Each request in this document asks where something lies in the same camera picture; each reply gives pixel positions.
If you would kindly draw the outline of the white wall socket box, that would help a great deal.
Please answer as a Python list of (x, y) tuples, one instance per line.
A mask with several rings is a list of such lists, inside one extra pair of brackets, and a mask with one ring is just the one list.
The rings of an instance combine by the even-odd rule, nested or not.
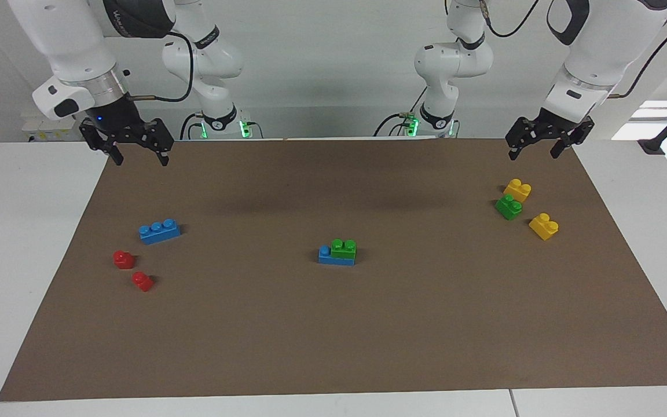
[(50, 120), (45, 116), (21, 114), (21, 133), (26, 142), (79, 142), (79, 122), (73, 116)]

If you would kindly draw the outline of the yellow two-stud block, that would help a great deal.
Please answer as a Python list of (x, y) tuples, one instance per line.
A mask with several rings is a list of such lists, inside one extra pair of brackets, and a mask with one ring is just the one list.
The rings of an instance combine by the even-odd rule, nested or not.
[(559, 230), (558, 222), (553, 221), (549, 214), (545, 212), (535, 216), (529, 222), (529, 227), (543, 241), (551, 239)]
[(529, 183), (524, 183), (519, 178), (514, 178), (506, 185), (503, 195), (510, 195), (515, 201), (524, 204), (531, 192), (532, 186)]

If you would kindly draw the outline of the brown table mat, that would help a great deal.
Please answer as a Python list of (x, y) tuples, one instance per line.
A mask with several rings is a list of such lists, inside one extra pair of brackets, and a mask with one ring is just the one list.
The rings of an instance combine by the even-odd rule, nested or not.
[[(163, 168), (122, 145), (0, 401), (667, 385), (667, 311), (574, 151), (551, 147), (198, 141)], [(507, 221), (514, 178), (532, 192)], [(168, 218), (179, 237), (141, 242)], [(354, 266), (318, 263), (333, 239), (357, 243)]]

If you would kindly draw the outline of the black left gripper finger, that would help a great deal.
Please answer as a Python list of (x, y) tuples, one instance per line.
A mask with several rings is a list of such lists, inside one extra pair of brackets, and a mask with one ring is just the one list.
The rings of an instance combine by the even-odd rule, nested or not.
[(571, 148), (573, 145), (581, 145), (585, 142), (586, 137), (595, 127), (595, 121), (590, 116), (586, 116), (580, 124), (570, 130), (563, 130), (559, 134), (559, 139), (551, 148), (550, 154), (553, 159), (557, 159), (564, 150)]
[(519, 117), (508, 130), (505, 140), (509, 147), (508, 156), (511, 161), (519, 158), (522, 150), (527, 146), (534, 145), (537, 142), (536, 124), (533, 120), (526, 117)]

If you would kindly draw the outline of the blue three-stud block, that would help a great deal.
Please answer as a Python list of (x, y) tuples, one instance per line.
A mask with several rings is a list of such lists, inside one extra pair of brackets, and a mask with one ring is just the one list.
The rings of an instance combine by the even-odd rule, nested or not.
[(355, 259), (335, 258), (331, 254), (330, 246), (323, 245), (318, 249), (318, 263), (323, 265), (354, 266)]
[(179, 237), (181, 229), (175, 219), (165, 219), (150, 225), (141, 225), (138, 228), (138, 237), (145, 245), (153, 245)]

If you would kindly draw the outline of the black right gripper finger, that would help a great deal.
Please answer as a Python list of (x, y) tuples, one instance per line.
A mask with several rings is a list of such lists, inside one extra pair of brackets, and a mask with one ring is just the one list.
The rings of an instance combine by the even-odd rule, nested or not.
[(116, 147), (111, 135), (101, 132), (91, 119), (83, 119), (79, 125), (79, 131), (90, 150), (106, 154), (114, 164), (121, 166), (124, 156)]
[(159, 163), (165, 167), (169, 164), (169, 152), (174, 145), (174, 137), (162, 119), (156, 118), (145, 124), (144, 145), (153, 151)]

